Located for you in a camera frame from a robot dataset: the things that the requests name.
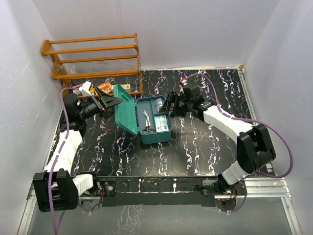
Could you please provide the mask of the blue white card packet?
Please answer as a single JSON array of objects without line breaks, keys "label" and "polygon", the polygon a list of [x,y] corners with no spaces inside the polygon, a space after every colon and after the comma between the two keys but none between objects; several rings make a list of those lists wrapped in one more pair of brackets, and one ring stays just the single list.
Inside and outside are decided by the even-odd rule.
[{"label": "blue white card packet", "polygon": [[169,131],[169,126],[168,126],[166,115],[155,116],[154,120],[155,120],[157,132]]}]

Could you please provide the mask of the teal medicine kit box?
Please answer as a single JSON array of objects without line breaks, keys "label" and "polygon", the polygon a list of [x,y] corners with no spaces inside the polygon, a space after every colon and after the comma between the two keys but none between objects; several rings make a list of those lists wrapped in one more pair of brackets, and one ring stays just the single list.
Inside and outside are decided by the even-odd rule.
[{"label": "teal medicine kit box", "polygon": [[136,101],[129,93],[117,93],[115,97],[122,98],[123,102],[115,106],[115,123],[123,130],[132,135],[140,135],[143,144],[154,144],[159,142],[167,142],[171,136],[159,134],[143,135],[139,132],[137,120]]}]

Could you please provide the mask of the dark blue divided tray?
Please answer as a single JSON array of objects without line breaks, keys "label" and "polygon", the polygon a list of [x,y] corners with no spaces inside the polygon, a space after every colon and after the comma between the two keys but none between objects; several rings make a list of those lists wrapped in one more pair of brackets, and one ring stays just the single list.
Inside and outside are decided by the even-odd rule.
[{"label": "dark blue divided tray", "polygon": [[[162,98],[164,100],[164,102],[166,100],[165,96],[157,95],[157,96],[139,98],[136,101],[137,120],[138,120],[138,127],[139,127],[140,134],[142,134],[142,130],[145,128],[146,118],[143,115],[143,111],[146,110],[146,112],[148,113],[149,118],[150,118],[151,126],[155,130],[154,133],[149,133],[149,134],[159,134],[159,135],[162,134],[162,135],[171,136],[172,126],[171,126],[171,120],[169,118],[169,114],[168,113],[160,113],[159,110],[154,105],[154,101],[158,98]],[[167,116],[169,131],[165,131],[165,132],[157,132],[156,131],[156,125],[155,125],[154,117],[160,116],[160,115],[166,115]]]}]

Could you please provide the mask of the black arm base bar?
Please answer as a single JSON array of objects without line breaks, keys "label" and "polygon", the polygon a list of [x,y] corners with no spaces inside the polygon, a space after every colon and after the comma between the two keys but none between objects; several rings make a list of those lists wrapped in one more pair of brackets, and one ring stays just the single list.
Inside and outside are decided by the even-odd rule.
[{"label": "black arm base bar", "polygon": [[95,194],[83,194],[79,203],[96,201],[102,207],[125,205],[201,205],[213,207],[221,199],[244,196],[244,186],[235,184],[230,192],[217,189],[214,176],[101,176]]}]

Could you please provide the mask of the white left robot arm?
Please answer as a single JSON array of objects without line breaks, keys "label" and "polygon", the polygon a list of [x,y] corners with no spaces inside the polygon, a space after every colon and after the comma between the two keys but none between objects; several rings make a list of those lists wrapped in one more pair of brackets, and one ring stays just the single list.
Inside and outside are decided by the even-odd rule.
[{"label": "white left robot arm", "polygon": [[95,93],[82,89],[85,97],[76,93],[61,96],[63,119],[60,120],[59,141],[50,161],[33,177],[33,186],[41,212],[73,210],[79,197],[87,192],[96,195],[101,183],[96,174],[87,171],[71,176],[73,160],[83,141],[87,128],[86,120],[96,114],[109,118],[122,99],[105,94],[98,88]]}]

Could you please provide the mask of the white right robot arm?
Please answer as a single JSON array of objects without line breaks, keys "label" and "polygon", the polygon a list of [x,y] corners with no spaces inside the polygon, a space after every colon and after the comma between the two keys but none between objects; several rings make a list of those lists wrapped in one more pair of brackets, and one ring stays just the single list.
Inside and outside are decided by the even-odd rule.
[{"label": "white right robot arm", "polygon": [[168,113],[172,118],[192,113],[194,117],[218,128],[236,143],[235,163],[220,173],[215,182],[196,186],[196,190],[203,194],[230,194],[239,181],[276,158],[268,129],[263,124],[251,125],[231,117],[222,111],[220,105],[206,101],[196,83],[182,85],[179,92],[170,91],[159,112]]}]

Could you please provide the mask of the cream medicine box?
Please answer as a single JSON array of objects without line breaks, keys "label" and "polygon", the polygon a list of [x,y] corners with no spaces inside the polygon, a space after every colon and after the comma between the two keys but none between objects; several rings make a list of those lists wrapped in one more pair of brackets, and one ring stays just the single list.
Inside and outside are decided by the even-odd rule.
[{"label": "cream medicine box", "polygon": [[131,92],[131,86],[130,84],[116,84],[112,85],[113,93],[130,93]]}]

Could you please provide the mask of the red white medicine box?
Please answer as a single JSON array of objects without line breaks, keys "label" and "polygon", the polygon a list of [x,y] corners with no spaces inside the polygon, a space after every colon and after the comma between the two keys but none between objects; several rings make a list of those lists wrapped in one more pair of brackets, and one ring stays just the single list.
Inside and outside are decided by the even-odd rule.
[{"label": "red white medicine box", "polygon": [[73,93],[75,93],[75,94],[81,94],[81,93],[82,93],[81,87],[75,88],[75,89],[73,90]]}]

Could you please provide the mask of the orange spiral notebook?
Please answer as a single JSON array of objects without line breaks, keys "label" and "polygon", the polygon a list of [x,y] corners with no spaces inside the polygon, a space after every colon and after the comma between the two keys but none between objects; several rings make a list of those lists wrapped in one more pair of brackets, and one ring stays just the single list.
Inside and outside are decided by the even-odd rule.
[{"label": "orange spiral notebook", "polygon": [[105,82],[97,86],[105,94],[113,94],[113,86],[110,82]]}]

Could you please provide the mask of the wooden shelf rack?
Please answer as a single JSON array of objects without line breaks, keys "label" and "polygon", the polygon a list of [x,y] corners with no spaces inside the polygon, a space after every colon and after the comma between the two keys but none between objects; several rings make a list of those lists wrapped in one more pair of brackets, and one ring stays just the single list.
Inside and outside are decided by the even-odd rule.
[{"label": "wooden shelf rack", "polygon": [[143,81],[137,34],[45,40],[42,56],[51,56],[52,78],[61,80],[63,87],[76,79],[138,76],[139,88],[131,95],[143,93]]}]

